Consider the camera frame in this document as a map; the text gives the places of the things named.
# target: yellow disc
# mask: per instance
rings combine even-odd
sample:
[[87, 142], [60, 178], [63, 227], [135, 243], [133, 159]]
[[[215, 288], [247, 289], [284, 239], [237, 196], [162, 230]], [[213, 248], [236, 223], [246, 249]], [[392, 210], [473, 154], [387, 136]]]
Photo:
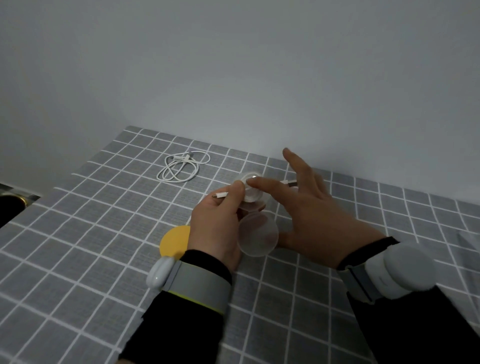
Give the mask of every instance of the yellow disc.
[[160, 242], [160, 255], [180, 259], [187, 250], [190, 226], [182, 225], [168, 231]]

